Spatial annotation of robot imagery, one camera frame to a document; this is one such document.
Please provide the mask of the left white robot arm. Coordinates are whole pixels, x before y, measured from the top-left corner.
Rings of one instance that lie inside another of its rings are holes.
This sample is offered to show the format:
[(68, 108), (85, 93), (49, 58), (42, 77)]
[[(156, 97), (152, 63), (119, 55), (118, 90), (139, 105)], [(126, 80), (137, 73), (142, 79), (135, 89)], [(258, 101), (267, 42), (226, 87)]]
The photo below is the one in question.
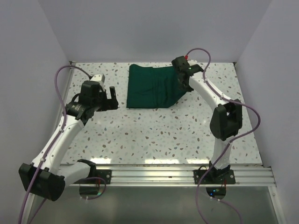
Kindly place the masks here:
[(61, 121), (52, 137), (30, 164), (21, 164), (19, 175), (26, 191), (42, 198), (56, 201), (64, 189), (78, 181), (92, 183), (100, 178), (96, 164), (85, 159), (78, 160), (64, 174), (59, 171), (61, 161), (77, 134), (84, 128), (95, 112), (118, 109), (115, 87), (110, 88), (111, 97), (101, 81), (84, 81), (63, 111)]

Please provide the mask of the green surgical cloth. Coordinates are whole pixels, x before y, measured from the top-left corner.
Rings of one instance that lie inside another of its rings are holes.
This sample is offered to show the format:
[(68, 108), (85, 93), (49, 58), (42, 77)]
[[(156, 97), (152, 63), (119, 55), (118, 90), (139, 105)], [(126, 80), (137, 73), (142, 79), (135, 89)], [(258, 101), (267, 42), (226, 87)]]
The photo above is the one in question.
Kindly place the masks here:
[(132, 64), (128, 74), (127, 108), (169, 108), (186, 91), (180, 89), (173, 67), (142, 67)]

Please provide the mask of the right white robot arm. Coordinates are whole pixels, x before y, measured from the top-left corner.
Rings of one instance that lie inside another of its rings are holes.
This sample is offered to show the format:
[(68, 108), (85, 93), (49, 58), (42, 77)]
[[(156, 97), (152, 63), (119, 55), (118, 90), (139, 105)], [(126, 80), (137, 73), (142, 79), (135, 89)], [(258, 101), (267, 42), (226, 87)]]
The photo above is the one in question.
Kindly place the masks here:
[(190, 65), (185, 56), (171, 62), (177, 76), (179, 87), (186, 91), (196, 91), (210, 106), (213, 114), (210, 120), (210, 131), (214, 136), (214, 152), (209, 161), (208, 170), (195, 170), (195, 183), (220, 184), (224, 180), (235, 183), (233, 170), (230, 168), (232, 144), (229, 142), (242, 128), (242, 106), (223, 100), (225, 95), (210, 84), (204, 77), (197, 75), (204, 72), (198, 64)]

